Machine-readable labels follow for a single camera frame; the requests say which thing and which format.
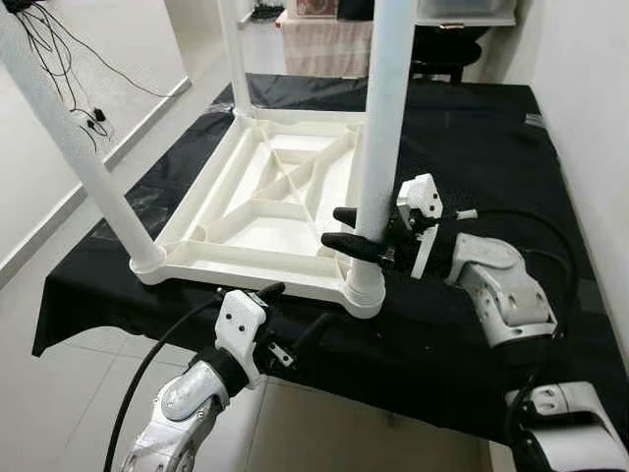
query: black cloth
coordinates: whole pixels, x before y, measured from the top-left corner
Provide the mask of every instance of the black cloth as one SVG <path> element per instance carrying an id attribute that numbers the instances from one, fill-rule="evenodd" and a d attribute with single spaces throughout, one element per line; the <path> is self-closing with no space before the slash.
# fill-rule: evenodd
<path id="1" fill-rule="evenodd" d="M 339 20 L 370 22 L 374 6 L 373 0 L 339 0 L 336 17 Z"/>
<path id="2" fill-rule="evenodd" d="M 261 107 L 361 111 L 367 83 L 250 76 L 250 88 Z M 232 123 L 231 102 L 227 89 L 127 195 L 151 236 L 157 236 Z M 410 83 L 396 192 L 402 181 L 431 172 L 447 207 L 541 212 L 565 229 L 579 248 L 581 277 L 594 280 L 557 156 L 538 113 L 527 87 Z M 468 223 L 462 229 L 564 255 L 552 235 L 517 218 Z M 184 280 L 144 286 L 128 263 L 107 225 L 98 223 L 46 278 L 33 354 L 101 325 L 157 338 L 192 307 L 215 296 L 216 287 Z M 531 258 L 529 271 L 563 319 L 559 300 L 565 276 L 560 265 Z M 277 304 L 281 314 L 270 317 L 268 330 L 285 346 L 323 312 L 334 314 L 335 322 L 298 371 L 263 362 L 261 370 L 503 442 L 504 376 L 468 296 L 437 281 L 385 276 L 387 298 L 371 321 L 352 319 L 335 305 L 282 297 Z M 211 344 L 216 315 L 208 311 L 190 320 L 173 343 L 198 351 Z M 548 379 L 592 382 L 626 440 L 628 383 L 606 316 L 576 314 L 551 358 Z"/>

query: black rubber grip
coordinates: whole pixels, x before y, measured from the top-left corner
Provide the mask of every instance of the black rubber grip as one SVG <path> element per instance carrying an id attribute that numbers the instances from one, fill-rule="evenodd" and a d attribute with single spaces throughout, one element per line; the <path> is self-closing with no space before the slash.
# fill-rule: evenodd
<path id="1" fill-rule="evenodd" d="M 386 250 L 384 246 L 363 236 L 349 233 L 323 233 L 321 243 L 352 258 L 375 264 L 380 263 L 380 256 Z"/>
<path id="2" fill-rule="evenodd" d="M 286 284 L 284 282 L 276 282 L 262 288 L 256 292 L 256 295 L 264 302 L 270 303 L 284 293 L 284 290 L 286 290 Z"/>
<path id="3" fill-rule="evenodd" d="M 356 214 L 357 211 L 355 208 L 347 208 L 346 206 L 338 206 L 332 213 L 334 219 L 343 224 L 347 224 L 351 228 L 356 228 Z"/>

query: black cable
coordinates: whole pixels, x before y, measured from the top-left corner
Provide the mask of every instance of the black cable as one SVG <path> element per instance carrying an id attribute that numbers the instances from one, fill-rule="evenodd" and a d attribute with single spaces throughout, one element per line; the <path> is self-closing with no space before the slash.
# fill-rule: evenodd
<path id="1" fill-rule="evenodd" d="M 560 258 L 557 254 L 551 253 L 549 251 L 544 251 L 542 249 L 532 249 L 532 248 L 518 248 L 518 251 L 524 253 L 525 255 L 537 256 L 539 258 L 548 259 L 549 261 L 553 261 L 558 266 L 561 266 L 565 274 L 565 284 L 566 284 L 566 292 L 564 293 L 564 297 L 567 294 L 567 287 L 570 284 L 570 264 L 563 258 Z"/>
<path id="2" fill-rule="evenodd" d="M 125 397 L 122 400 L 120 405 L 120 409 L 118 410 L 118 415 L 116 416 L 116 422 L 114 423 L 114 428 L 111 432 L 111 438 L 109 440 L 109 446 L 107 447 L 107 455 L 105 457 L 105 466 L 103 468 L 104 472 L 111 472 L 112 464 L 114 461 L 114 454 L 116 453 L 116 444 L 118 443 L 118 438 L 120 437 L 120 432 L 122 430 L 123 422 L 125 421 L 125 415 L 127 414 L 127 410 L 129 410 L 129 405 L 131 404 L 131 400 L 134 397 L 134 393 L 136 392 L 136 388 L 138 388 L 138 384 L 144 375 L 144 372 L 148 368 L 150 362 L 157 355 L 159 350 L 166 344 L 168 338 L 172 335 L 172 333 L 183 323 L 189 320 L 191 317 L 198 315 L 203 310 L 208 309 L 213 305 L 220 305 L 222 302 L 221 298 L 216 298 L 210 302 L 204 303 L 203 305 L 196 307 L 190 310 L 186 315 L 184 315 L 181 319 L 179 319 L 175 324 L 173 324 L 161 338 L 157 341 L 157 343 L 148 351 L 148 354 L 143 358 L 142 363 L 138 367 L 138 370 L 134 374 L 129 387 L 127 388 L 127 392 L 125 393 Z"/>
<path id="3" fill-rule="evenodd" d="M 94 153 L 98 153 L 98 146 L 96 145 L 96 140 L 93 138 L 93 136 L 83 126 L 80 126 L 79 128 L 81 128 L 83 131 L 85 131 L 87 137 L 91 140 L 91 143 L 94 145 Z"/>
<path id="4" fill-rule="evenodd" d="M 55 82 L 55 85 L 57 86 L 57 90 L 59 91 L 60 95 L 63 98 L 63 95 L 61 94 L 61 91 L 59 90 L 59 87 L 56 83 L 56 80 L 54 79 L 55 77 L 63 77 L 66 81 L 66 85 L 68 87 L 68 90 L 70 91 L 70 95 L 72 97 L 73 100 L 73 108 L 70 111 L 70 113 L 74 113 L 74 112 L 81 112 L 83 113 L 85 116 L 87 116 L 88 121 L 87 121 L 87 125 L 91 128 L 92 131 L 94 131 L 98 136 L 100 136 L 101 138 L 107 138 L 109 136 L 109 133 L 107 132 L 107 130 L 105 129 L 104 126 L 102 126 L 102 124 L 94 117 L 92 116 L 88 111 L 83 110 L 82 108 L 78 108 L 77 107 L 77 99 L 76 99 L 76 95 L 74 93 L 74 90 L 72 88 L 72 85 L 70 84 L 70 80 L 68 77 L 68 73 L 72 71 L 72 53 L 70 51 L 70 48 L 68 47 L 68 45 L 66 44 L 66 42 L 63 40 L 63 38 L 52 28 L 52 26 L 50 25 L 50 22 L 47 19 L 41 19 L 33 14 L 31 14 L 30 12 L 23 12 L 23 15 L 26 14 L 24 16 L 24 18 L 26 19 L 26 21 L 30 24 L 32 30 L 37 34 L 37 37 L 39 38 L 39 40 L 37 40 L 37 38 L 35 38 L 32 34 L 32 32 L 29 31 L 28 27 L 25 25 L 25 23 L 22 21 L 21 18 L 19 18 L 19 20 L 21 21 L 23 27 L 25 28 L 25 31 L 27 32 L 27 35 L 29 36 L 29 39 L 31 41 L 34 41 L 34 47 L 37 49 L 37 55 L 40 57 L 41 61 L 42 61 L 42 67 L 44 69 L 44 71 L 46 71 L 51 79 L 53 79 L 53 81 Z M 49 33 L 50 33 L 50 37 L 53 41 L 54 47 L 55 47 L 55 51 L 57 52 L 57 57 L 60 61 L 60 65 L 62 68 L 62 73 L 61 74 L 55 74 L 50 70 L 50 67 L 48 66 L 48 64 L 46 63 L 46 61 L 43 59 L 42 55 L 41 55 L 41 51 L 38 50 L 37 44 L 39 43 L 39 45 L 41 47 L 43 47 L 46 51 L 48 52 L 52 52 L 52 47 L 50 46 L 50 44 L 48 44 L 48 42 L 44 39 L 44 37 L 39 33 L 39 31 L 36 29 L 36 27 L 33 25 L 30 17 L 38 20 L 39 22 L 41 22 L 45 27 L 48 28 Z M 68 66 L 66 67 L 63 64 L 63 59 L 61 58 L 61 53 L 59 51 L 59 48 L 57 46 L 57 40 L 55 39 L 55 36 L 57 39 L 59 39 L 59 41 L 62 43 L 62 45 L 64 46 L 65 50 L 66 50 L 66 54 L 68 57 Z M 86 130 L 85 128 L 83 128 L 85 132 L 87 132 L 87 134 L 89 135 L 89 137 L 92 139 L 93 141 L 93 137 L 91 136 L 91 134 L 89 133 L 88 130 Z"/>
<path id="5" fill-rule="evenodd" d="M 504 420 L 504 432 L 507 438 L 507 444 L 511 447 L 514 447 L 516 445 L 517 440 L 515 438 L 515 432 L 517 429 L 517 421 L 519 415 L 522 412 L 524 399 L 528 397 L 533 389 L 536 387 L 538 383 L 538 378 L 540 377 L 540 373 L 542 372 L 542 369 L 548 359 L 548 351 L 550 350 L 550 346 L 552 345 L 553 341 L 555 341 L 559 337 L 560 332 L 561 329 L 559 325 L 557 325 L 557 328 L 552 333 L 549 342 L 543 344 L 542 348 L 540 349 L 538 362 L 536 363 L 535 368 L 529 375 L 529 378 L 527 379 L 524 386 L 520 388 L 518 393 L 515 395 L 515 398 L 511 402 L 511 405 L 509 405 L 509 408 L 507 409 L 507 414 Z"/>
<path id="6" fill-rule="evenodd" d="M 30 31 L 27 28 L 27 26 L 24 24 L 24 22 L 20 18 L 18 18 L 18 20 L 20 20 L 20 23 L 22 23 L 22 26 L 24 27 L 25 31 L 27 32 L 27 38 L 29 39 L 30 49 L 34 50 L 34 52 L 39 57 L 39 60 L 41 61 L 41 67 L 43 68 L 43 70 L 46 73 L 48 73 L 48 75 L 50 76 L 50 79 L 52 80 L 52 83 L 54 84 L 55 88 L 57 89 L 57 93 L 59 93 L 59 97 L 63 100 L 63 93 L 61 93 L 61 88 L 59 87 L 59 84 L 57 83 L 57 78 L 50 72 L 50 69 L 48 68 L 48 65 L 46 64 L 46 61 L 44 60 L 43 55 L 41 54 L 41 51 L 37 47 L 36 42 L 34 42 L 32 34 L 30 33 Z"/>
<path id="7" fill-rule="evenodd" d="M 574 246 L 566 236 L 565 232 L 559 228 L 553 221 L 548 219 L 547 217 L 536 213 L 531 210 L 521 209 L 521 208 L 476 208 L 479 217 L 483 215 L 515 215 L 524 217 L 527 219 L 531 219 L 544 225 L 547 229 L 549 229 L 556 238 L 561 242 L 566 250 L 566 254 L 568 256 L 568 263 L 570 264 L 570 272 L 568 277 L 568 288 L 566 290 L 566 294 L 564 297 L 564 302 L 566 306 L 566 316 L 564 317 L 562 333 L 566 334 L 568 331 L 569 319 L 572 316 L 577 302 L 577 295 L 579 290 L 579 266 L 577 262 L 577 252 L 574 249 Z"/>
<path id="8" fill-rule="evenodd" d="M 29 25 L 32 28 L 32 30 L 35 31 L 37 36 L 40 38 L 40 41 L 38 41 L 38 42 L 46 50 L 46 52 L 52 54 L 52 52 L 53 52 L 52 51 L 52 46 L 48 43 L 48 41 L 46 41 L 43 38 L 43 36 L 41 36 L 41 34 L 37 30 L 37 28 L 32 23 L 31 18 L 36 19 L 38 22 L 42 23 L 45 27 L 47 27 L 48 28 L 48 32 L 50 33 L 50 37 L 51 38 L 56 37 L 59 40 L 59 42 L 61 43 L 61 45 L 64 47 L 64 49 L 66 50 L 68 66 L 67 67 L 62 66 L 62 71 L 63 72 L 61 72 L 59 74 L 56 74 L 56 73 L 53 73 L 53 72 L 49 72 L 49 74 L 51 74 L 51 75 L 53 75 L 55 77 L 63 77 L 64 74 L 68 74 L 72 70 L 73 56 L 72 56 L 72 53 L 70 52 L 70 47 L 68 46 L 66 41 L 63 39 L 63 37 L 61 37 L 57 31 L 55 31 L 53 28 L 51 28 L 49 23 L 47 24 L 42 18 L 37 17 L 36 15 L 33 15 L 31 12 L 22 12 L 22 16 L 29 22 Z"/>
<path id="9" fill-rule="evenodd" d="M 55 52 L 57 53 L 57 57 L 59 58 L 59 65 L 61 66 L 61 70 L 63 71 L 63 77 L 66 80 L 66 85 L 68 86 L 68 91 L 70 92 L 70 97 L 72 98 L 72 109 L 77 108 L 77 96 L 75 95 L 75 91 L 72 89 L 72 85 L 70 84 L 70 79 L 68 79 L 68 72 L 65 70 L 63 65 L 63 58 L 61 57 L 61 52 L 59 51 L 59 46 L 57 46 L 57 40 L 55 39 L 54 31 L 52 30 L 52 26 L 50 25 L 50 21 L 45 18 L 46 25 L 50 30 L 50 38 L 52 39 L 52 45 L 55 48 Z"/>
<path id="10" fill-rule="evenodd" d="M 92 123 L 92 126 L 90 126 L 90 127 L 92 128 L 92 130 L 93 130 L 93 131 L 94 131 L 94 132 L 95 132 L 98 136 L 101 136 L 101 137 L 103 137 L 103 138 L 107 138 L 107 137 L 109 136 L 109 133 L 107 133 L 107 130 L 105 129 L 105 127 L 104 127 L 104 126 L 102 126 L 102 124 L 101 124 L 101 123 L 100 123 L 100 122 L 96 119 L 96 117 L 95 117 L 95 116 L 93 116 L 93 115 L 92 115 L 91 113 L 89 113 L 88 111 L 83 110 L 82 108 L 74 108 L 74 109 L 70 110 L 70 113 L 74 113 L 74 112 L 76 112 L 76 111 L 80 111 L 81 113 L 83 113 L 83 114 L 87 117 L 87 119 L 88 119 L 88 122 L 87 122 L 87 123 L 88 123 L 88 125 L 89 125 L 89 122 L 91 122 L 91 123 Z M 95 127 L 100 128 L 100 130 L 101 130 L 101 131 L 100 131 L 100 132 L 96 131 L 96 128 L 95 128 Z"/>
<path id="11" fill-rule="evenodd" d="M 32 21 L 30 20 L 30 18 L 25 15 L 25 13 L 27 12 L 21 12 L 20 14 L 16 15 L 19 19 L 24 19 L 26 20 L 29 25 L 30 28 L 35 32 L 35 34 L 37 35 L 38 38 L 38 43 L 41 47 L 43 47 L 47 52 L 52 52 L 52 46 L 50 44 L 48 44 L 48 41 L 46 41 L 43 36 L 39 33 L 39 31 L 35 28 L 34 24 L 32 23 Z"/>
<path id="12" fill-rule="evenodd" d="M 123 79 L 125 79 L 129 84 L 131 84 L 133 87 L 135 87 L 136 89 L 139 89 L 145 93 L 148 93 L 150 95 L 156 96 L 158 98 L 172 98 L 175 96 L 179 96 L 183 93 L 185 93 L 186 90 L 182 90 L 179 91 L 177 93 L 173 93 L 170 95 L 163 95 L 161 93 L 156 93 L 152 90 L 149 90 L 148 88 L 144 88 L 142 86 L 140 86 L 139 84 L 137 84 L 136 82 L 134 82 L 132 79 L 130 79 L 128 76 L 126 76 L 124 73 L 122 73 L 121 71 L 119 71 L 118 69 L 116 69 L 115 67 L 111 66 L 107 61 L 105 61 L 100 54 L 98 54 L 93 48 L 91 48 L 89 45 L 85 44 L 83 41 L 81 41 L 80 39 L 78 39 L 76 36 L 74 36 L 71 32 L 69 32 L 66 27 L 64 27 L 61 22 L 59 22 L 59 20 L 57 20 L 55 18 L 54 15 L 52 15 L 45 7 L 41 6 L 41 5 L 37 5 L 37 4 L 33 4 L 34 7 L 36 7 L 44 16 L 47 16 L 48 18 L 50 18 L 53 22 L 55 22 L 57 24 L 57 26 L 59 26 L 59 28 L 61 28 L 71 39 L 73 39 L 75 42 L 77 42 L 78 44 L 80 44 L 81 46 L 83 46 L 84 48 L 86 48 L 89 52 L 91 52 L 102 64 L 103 66 L 105 66 L 107 69 L 109 69 L 111 72 L 113 72 L 114 74 L 117 74 L 118 76 L 122 77 Z"/>
<path id="13" fill-rule="evenodd" d="M 517 428 L 517 422 L 519 415 L 522 411 L 523 403 L 525 398 L 527 398 L 533 388 L 537 385 L 538 379 L 540 377 L 540 373 L 545 366 L 547 361 L 548 352 L 550 350 L 550 346 L 553 342 L 563 337 L 568 331 L 569 320 L 573 316 L 574 311 L 577 306 L 577 294 L 579 288 L 579 267 L 577 263 L 577 253 L 564 233 L 564 231 L 559 228 L 553 221 L 546 218 L 545 216 L 538 214 L 534 211 L 530 211 L 527 209 L 521 208 L 476 208 L 479 217 L 484 215 L 492 216 L 492 215 L 515 215 L 523 218 L 527 218 L 533 220 L 537 223 L 544 225 L 547 229 L 549 229 L 556 238 L 562 243 L 565 247 L 566 253 L 568 255 L 568 263 L 569 263 L 569 277 L 568 277 L 568 287 L 564 296 L 564 304 L 566 307 L 566 316 L 563 317 L 563 323 L 559 324 L 557 322 L 557 326 L 549 340 L 549 342 L 543 344 L 540 355 L 538 358 L 538 362 L 534 367 L 533 371 L 529 375 L 527 382 L 525 385 L 520 388 L 517 395 L 509 405 L 507 409 L 507 414 L 505 418 L 505 436 L 507 437 L 507 443 L 511 446 L 516 445 L 515 432 Z"/>

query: stool leg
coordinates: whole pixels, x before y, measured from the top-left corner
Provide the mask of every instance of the stool leg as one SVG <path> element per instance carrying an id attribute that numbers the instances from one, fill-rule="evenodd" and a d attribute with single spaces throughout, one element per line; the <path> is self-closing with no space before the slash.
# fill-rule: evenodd
<path id="1" fill-rule="evenodd" d="M 463 81 L 463 67 L 455 67 L 450 74 L 450 84 L 461 84 Z"/>

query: white plastic leg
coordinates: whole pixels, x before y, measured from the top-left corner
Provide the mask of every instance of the white plastic leg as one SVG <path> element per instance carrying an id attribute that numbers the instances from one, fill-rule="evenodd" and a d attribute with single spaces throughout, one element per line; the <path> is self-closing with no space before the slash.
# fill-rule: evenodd
<path id="1" fill-rule="evenodd" d="M 362 193 L 356 234 L 380 241 L 390 199 L 402 133 L 418 0 L 375 0 Z M 377 315 L 384 300 L 384 278 L 375 264 L 354 261 L 345 295 L 358 318 Z"/>
<path id="2" fill-rule="evenodd" d="M 249 95 L 249 86 L 247 85 L 243 51 L 240 47 L 236 16 L 234 15 L 234 2 L 233 0 L 217 1 L 220 24 L 223 29 L 223 42 L 225 43 L 225 51 L 231 69 L 232 90 L 234 92 L 236 112 L 241 115 L 253 117 L 254 108 L 252 107 L 252 100 Z"/>
<path id="3" fill-rule="evenodd" d="M 19 24 L 0 2 L 0 60 L 57 144 L 68 164 L 103 212 L 132 258 L 136 270 L 162 264 L 165 252 L 155 246 L 105 166 L 93 155 L 91 143 L 70 117 L 35 61 Z"/>

